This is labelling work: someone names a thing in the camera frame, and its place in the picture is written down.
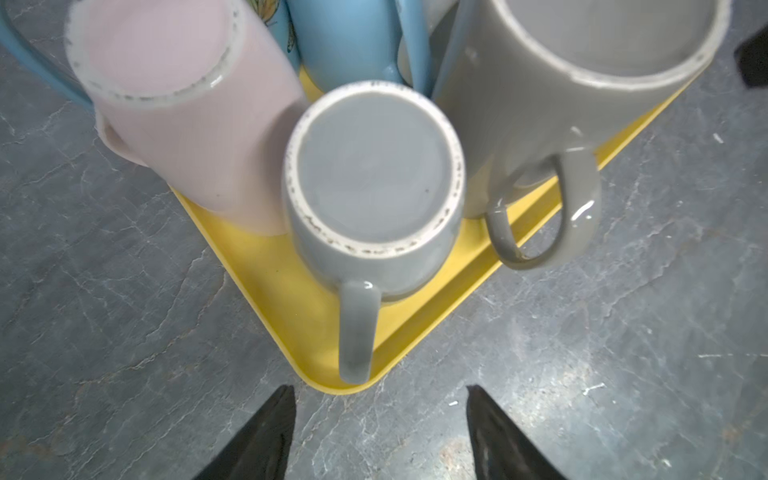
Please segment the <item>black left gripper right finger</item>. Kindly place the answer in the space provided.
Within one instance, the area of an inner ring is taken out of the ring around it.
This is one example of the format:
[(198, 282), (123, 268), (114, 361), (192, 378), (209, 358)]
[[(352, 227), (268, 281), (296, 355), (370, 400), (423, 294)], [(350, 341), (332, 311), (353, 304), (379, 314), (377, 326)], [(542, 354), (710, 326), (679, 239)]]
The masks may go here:
[(467, 389), (477, 479), (566, 479), (481, 386)]

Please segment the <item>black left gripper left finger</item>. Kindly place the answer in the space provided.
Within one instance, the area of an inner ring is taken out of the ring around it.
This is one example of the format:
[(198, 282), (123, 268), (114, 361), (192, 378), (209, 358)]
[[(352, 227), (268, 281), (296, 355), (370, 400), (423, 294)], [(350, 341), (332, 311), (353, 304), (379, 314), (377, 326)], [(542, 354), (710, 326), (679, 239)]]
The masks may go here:
[(295, 421), (294, 387), (281, 385), (194, 479), (284, 479)]

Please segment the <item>small grey mug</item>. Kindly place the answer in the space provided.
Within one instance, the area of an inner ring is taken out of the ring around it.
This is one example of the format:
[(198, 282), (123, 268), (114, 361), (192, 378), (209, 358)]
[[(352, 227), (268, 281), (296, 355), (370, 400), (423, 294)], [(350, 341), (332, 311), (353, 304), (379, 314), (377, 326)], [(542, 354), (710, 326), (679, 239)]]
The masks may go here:
[(346, 84), (298, 120), (282, 184), (294, 248), (340, 302), (340, 377), (363, 384), (382, 305), (422, 289), (457, 241), (466, 190), (458, 135), (411, 88)]

